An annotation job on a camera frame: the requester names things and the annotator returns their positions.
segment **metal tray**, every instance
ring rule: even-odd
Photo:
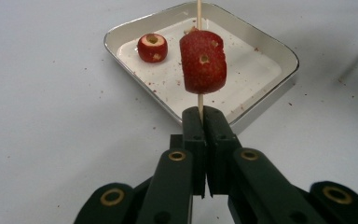
[[[180,123],[182,111],[197,105],[197,95],[185,91],[179,50],[184,30],[195,26],[196,18],[197,3],[184,3],[121,24],[104,37],[106,49]],[[202,29],[223,38],[227,61],[226,85],[204,95],[204,104],[221,110],[230,126],[240,130],[292,86],[283,84],[298,69],[298,58],[284,44],[214,4],[202,3]],[[139,58],[136,45],[147,33],[167,39],[163,62]]]

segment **fruit on skewer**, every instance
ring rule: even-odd
[[[210,31],[192,29],[180,41],[187,91],[207,94],[226,84],[227,64],[223,39]]]

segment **wooden skewer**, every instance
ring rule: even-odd
[[[199,29],[199,30],[202,29],[201,12],[202,12],[201,0],[197,0],[197,29]],[[199,112],[200,112],[201,123],[203,123],[203,94],[199,94],[198,102],[199,102]]]

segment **small red fruit piece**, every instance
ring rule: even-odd
[[[162,35],[143,35],[137,47],[139,56],[147,63],[162,62],[168,54],[167,40]]]
[[[179,44],[187,91],[206,94],[226,84],[226,55],[219,35],[196,29],[183,36]]]

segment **white table surface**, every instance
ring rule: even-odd
[[[294,185],[358,193],[358,1],[210,1],[293,49],[296,85],[237,133]],[[72,223],[97,188],[150,177],[181,127],[103,46],[180,0],[0,1],[0,223]],[[232,223],[227,197],[193,223]]]

